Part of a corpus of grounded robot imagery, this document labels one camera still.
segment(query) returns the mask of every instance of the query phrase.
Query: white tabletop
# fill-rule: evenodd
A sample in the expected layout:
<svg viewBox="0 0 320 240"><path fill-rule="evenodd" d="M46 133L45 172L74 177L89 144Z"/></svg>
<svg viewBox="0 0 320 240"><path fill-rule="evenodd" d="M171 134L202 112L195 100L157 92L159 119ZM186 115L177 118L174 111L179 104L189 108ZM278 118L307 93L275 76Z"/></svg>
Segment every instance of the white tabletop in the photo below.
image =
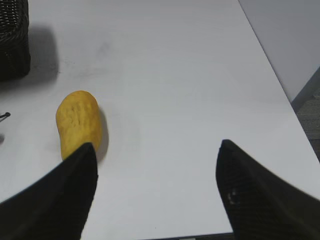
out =
<svg viewBox="0 0 320 240"><path fill-rule="evenodd" d="M91 92L109 135L84 240L231 232L222 139L320 198L320 165L237 0L30 0L32 70L0 85L0 201L61 162L55 113Z"/></svg>

